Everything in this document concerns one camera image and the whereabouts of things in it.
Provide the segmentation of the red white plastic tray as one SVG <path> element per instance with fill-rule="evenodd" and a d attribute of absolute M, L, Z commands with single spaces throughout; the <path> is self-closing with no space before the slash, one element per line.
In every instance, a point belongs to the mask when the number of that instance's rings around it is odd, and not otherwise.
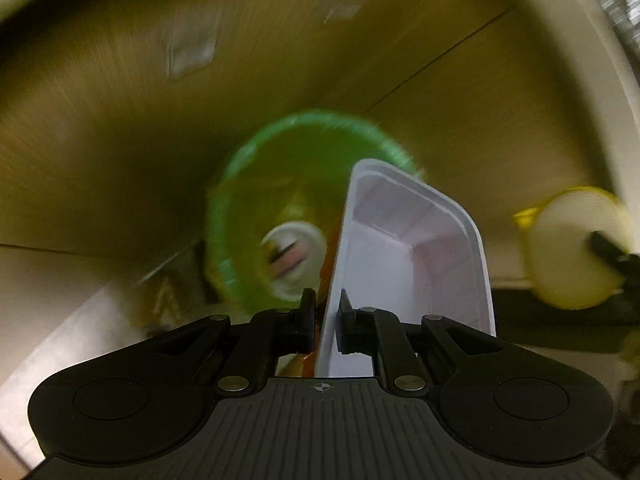
<path fill-rule="evenodd" d="M 354 308 L 387 310 L 404 323 L 439 314 L 496 331 L 473 219 L 444 193 L 382 160 L 360 160 L 350 176 L 314 368 L 318 377 L 368 377 L 367 356 L 337 348 L 341 296 Z"/>

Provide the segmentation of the purple pink snack wrapper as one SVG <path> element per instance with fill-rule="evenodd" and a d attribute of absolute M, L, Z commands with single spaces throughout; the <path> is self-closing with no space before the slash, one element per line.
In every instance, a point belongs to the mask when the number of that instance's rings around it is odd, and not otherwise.
<path fill-rule="evenodd" d="M 271 275 L 278 278 L 281 275 L 291 272 L 296 266 L 303 263 L 309 255 L 309 248 L 302 242 L 294 242 L 278 249 L 269 258 Z"/>

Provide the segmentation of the white instant noodle bowl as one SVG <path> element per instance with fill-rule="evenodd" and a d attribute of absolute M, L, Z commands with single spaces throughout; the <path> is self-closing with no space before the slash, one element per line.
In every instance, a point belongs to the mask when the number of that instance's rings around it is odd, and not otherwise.
<path fill-rule="evenodd" d="M 297 301 L 306 288 L 319 288 L 328 246 L 318 226 L 307 221 L 281 223 L 265 235 L 260 248 L 272 296 Z"/>

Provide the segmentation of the green trash bin with liner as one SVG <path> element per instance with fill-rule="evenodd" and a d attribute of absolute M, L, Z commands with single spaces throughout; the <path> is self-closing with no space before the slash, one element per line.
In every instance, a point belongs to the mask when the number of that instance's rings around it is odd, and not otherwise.
<path fill-rule="evenodd" d="M 362 118 L 307 110 L 259 130 L 230 158 L 207 191 L 205 269 L 220 299 L 244 315 L 296 306 L 322 283 L 312 260 L 275 276 L 271 260 L 288 246 L 309 247 L 303 234 L 277 235 L 282 224 L 309 224 L 326 257 L 340 234 L 352 168 L 379 159 L 408 172 L 413 157 Z"/>

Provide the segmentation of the yellow round object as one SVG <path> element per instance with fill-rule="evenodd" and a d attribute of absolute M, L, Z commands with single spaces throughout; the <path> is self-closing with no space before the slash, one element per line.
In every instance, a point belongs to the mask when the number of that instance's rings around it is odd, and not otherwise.
<path fill-rule="evenodd" d="M 523 266 L 534 295 L 551 307 L 576 311 L 603 304 L 623 287 L 623 273 L 591 249 L 594 233 L 625 252 L 631 218 L 613 194 L 578 186 L 514 216 Z"/>

